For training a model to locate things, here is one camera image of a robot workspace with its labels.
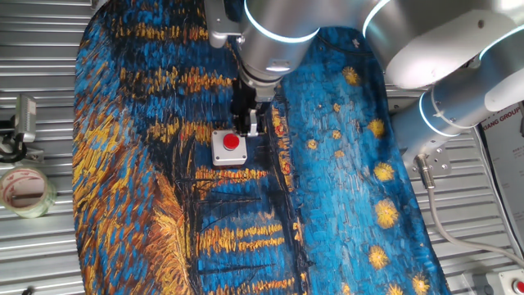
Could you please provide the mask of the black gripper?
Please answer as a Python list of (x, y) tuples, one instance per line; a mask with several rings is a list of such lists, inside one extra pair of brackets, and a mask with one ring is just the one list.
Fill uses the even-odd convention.
[(240, 77), (235, 79), (230, 104), (234, 132), (239, 136), (257, 137), (259, 123), (266, 121), (272, 101), (272, 89), (252, 88)]

